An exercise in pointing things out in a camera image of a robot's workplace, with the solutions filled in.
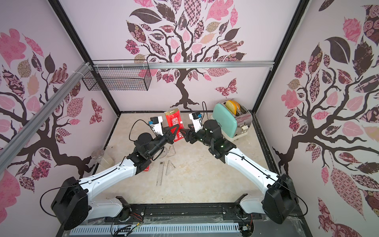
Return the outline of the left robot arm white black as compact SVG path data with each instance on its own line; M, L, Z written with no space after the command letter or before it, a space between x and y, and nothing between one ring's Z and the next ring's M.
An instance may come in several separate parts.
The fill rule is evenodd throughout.
M102 217L126 221L131 214L130 204L122 197L95 201L95 197L117 184L144 171L155 155L161 154L164 146L173 144L180 126L165 127L161 135L152 138L149 133L142 133L134 141L135 148L131 154L111 168L96 175L77 180L66 179L57 188L51 209L63 230L76 228L86 220Z

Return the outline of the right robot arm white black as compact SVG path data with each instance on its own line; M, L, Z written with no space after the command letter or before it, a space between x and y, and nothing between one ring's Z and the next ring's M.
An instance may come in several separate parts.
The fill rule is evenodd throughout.
M214 119L207 120L205 124L194 121L180 133L186 142L193 144L199 141L207 146L214 158L238 170L257 186L260 194L246 194L237 201L245 214L264 214L274 223L282 224L302 201L288 175L279 175L250 159L222 135L221 127Z

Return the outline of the clear plastic ruler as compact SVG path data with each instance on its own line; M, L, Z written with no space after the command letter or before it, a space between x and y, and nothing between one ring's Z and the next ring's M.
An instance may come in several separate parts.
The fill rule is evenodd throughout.
M163 172L164 172L164 164L165 164L165 162L160 162L159 163L156 186L161 186L162 185Z

